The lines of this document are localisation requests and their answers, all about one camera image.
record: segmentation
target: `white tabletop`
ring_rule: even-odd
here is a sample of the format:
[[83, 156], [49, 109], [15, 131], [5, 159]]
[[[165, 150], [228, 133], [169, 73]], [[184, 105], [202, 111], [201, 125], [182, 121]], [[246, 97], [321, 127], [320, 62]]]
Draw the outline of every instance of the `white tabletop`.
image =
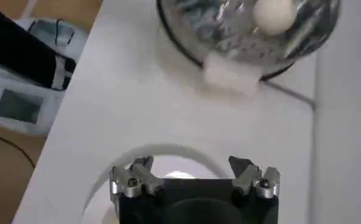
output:
[[111, 165], [151, 153], [193, 157], [219, 177], [231, 176], [230, 155], [277, 167], [279, 222], [307, 223], [312, 107], [264, 85], [254, 99], [207, 91], [158, 41], [155, 10], [153, 0], [103, 2], [13, 223], [80, 223]]

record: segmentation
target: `wooden floor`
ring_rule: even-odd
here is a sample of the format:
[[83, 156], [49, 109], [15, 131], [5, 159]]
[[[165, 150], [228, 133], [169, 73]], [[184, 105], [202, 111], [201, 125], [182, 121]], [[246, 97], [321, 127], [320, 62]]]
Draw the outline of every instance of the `wooden floor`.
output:
[[[0, 11], [18, 19], [28, 0], [0, 0]], [[32, 11], [36, 18], [62, 18], [88, 32], [99, 11], [101, 0], [38, 0]], [[36, 163], [46, 137], [25, 136], [0, 127], [0, 137], [22, 148]], [[33, 168], [16, 148], [0, 141], [0, 224], [11, 223]]]

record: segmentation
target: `black cable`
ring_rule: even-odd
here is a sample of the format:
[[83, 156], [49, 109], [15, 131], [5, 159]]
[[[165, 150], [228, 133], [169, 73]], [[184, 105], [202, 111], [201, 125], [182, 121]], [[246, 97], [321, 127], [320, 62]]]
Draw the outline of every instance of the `black cable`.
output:
[[269, 86], [275, 90], [278, 90], [284, 94], [287, 94], [291, 97], [294, 97], [296, 98], [297, 100], [300, 100], [308, 105], [310, 105], [310, 107], [312, 108], [312, 110], [314, 111], [315, 110], [315, 102], [313, 99], [311, 99], [310, 97], [307, 97], [301, 93], [298, 93], [298, 92], [295, 92], [289, 88], [286, 88], [284, 86], [281, 86], [281, 85], [278, 85], [278, 84], [275, 84], [275, 83], [272, 83], [272, 82], [269, 82], [269, 81], [265, 81], [264, 84], [266, 86]]
[[35, 164], [34, 164], [33, 160], [29, 157], [29, 155], [28, 155], [21, 147], [19, 147], [19, 146], [16, 145], [15, 143], [10, 142], [9, 140], [4, 139], [4, 138], [2, 138], [2, 137], [0, 137], [0, 141], [2, 141], [2, 142], [4, 142], [4, 143], [6, 143], [6, 144], [8, 144], [8, 145], [10, 145], [10, 146], [12, 146], [12, 147], [14, 147], [14, 148], [16, 148], [18, 151], [20, 151], [20, 152], [24, 155], [24, 157], [28, 160], [28, 162], [30, 163], [30, 165], [31, 165], [33, 168], [35, 168]]
[[64, 21], [63, 19], [56, 20], [56, 35], [54, 36], [54, 44], [57, 46], [57, 38], [58, 38], [58, 23], [60, 21]]

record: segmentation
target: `circular hole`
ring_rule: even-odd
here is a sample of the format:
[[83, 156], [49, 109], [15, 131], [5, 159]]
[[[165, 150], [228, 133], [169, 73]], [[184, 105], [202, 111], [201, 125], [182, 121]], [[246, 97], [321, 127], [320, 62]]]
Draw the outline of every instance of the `circular hole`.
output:
[[130, 179], [127, 181], [127, 185], [128, 185], [128, 187], [135, 187], [135, 186], [137, 186], [137, 185], [138, 185], [138, 180], [137, 180], [137, 178], [134, 178], [134, 177], [130, 178]]
[[269, 180], [264, 179], [264, 178], [260, 181], [259, 184], [260, 184], [260, 187], [263, 187], [263, 188], [269, 188], [271, 185]]

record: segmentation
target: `white wall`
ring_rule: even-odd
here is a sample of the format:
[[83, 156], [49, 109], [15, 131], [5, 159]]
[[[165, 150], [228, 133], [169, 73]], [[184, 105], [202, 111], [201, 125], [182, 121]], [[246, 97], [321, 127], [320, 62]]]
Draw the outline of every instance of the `white wall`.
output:
[[345, 0], [322, 51], [310, 223], [361, 223], [361, 0]]

